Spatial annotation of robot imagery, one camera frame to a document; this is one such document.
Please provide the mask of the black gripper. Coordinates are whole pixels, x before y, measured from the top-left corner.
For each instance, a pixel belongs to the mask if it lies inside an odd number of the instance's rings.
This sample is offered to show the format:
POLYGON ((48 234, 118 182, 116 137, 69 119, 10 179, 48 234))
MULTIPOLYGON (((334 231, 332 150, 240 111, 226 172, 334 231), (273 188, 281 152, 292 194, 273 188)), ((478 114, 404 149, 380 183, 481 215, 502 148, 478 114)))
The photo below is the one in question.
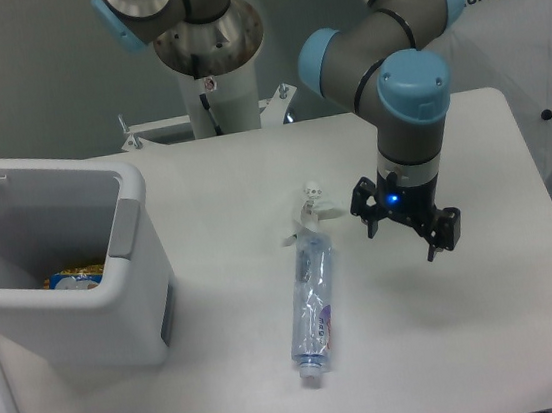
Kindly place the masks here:
POLYGON ((429 262, 439 252, 454 250, 461 236, 460 209, 436 208, 437 177, 414 187, 400 186, 388 177, 389 174, 378 173, 376 186, 362 177, 353 188, 350 213, 364 223, 367 236, 376 235, 379 220, 389 219, 423 235, 428 243, 429 262))

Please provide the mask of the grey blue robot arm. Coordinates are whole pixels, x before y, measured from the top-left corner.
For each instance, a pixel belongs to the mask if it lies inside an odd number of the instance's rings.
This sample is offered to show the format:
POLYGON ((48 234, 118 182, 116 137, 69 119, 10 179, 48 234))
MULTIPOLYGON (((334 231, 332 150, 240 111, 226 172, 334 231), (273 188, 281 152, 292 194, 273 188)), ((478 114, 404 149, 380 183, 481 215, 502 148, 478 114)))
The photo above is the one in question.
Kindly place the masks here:
MULTIPOLYGON (((431 254, 451 251, 460 212, 437 208, 450 70, 428 51, 465 0, 364 0, 370 12, 347 31, 322 28, 303 44, 305 86, 377 129, 377 175, 361 179, 350 211, 370 234, 381 220, 412 228, 431 254)), ((178 77, 193 133, 206 138, 261 126, 255 60, 263 26, 244 0, 92 0, 121 46, 152 46, 178 77)))

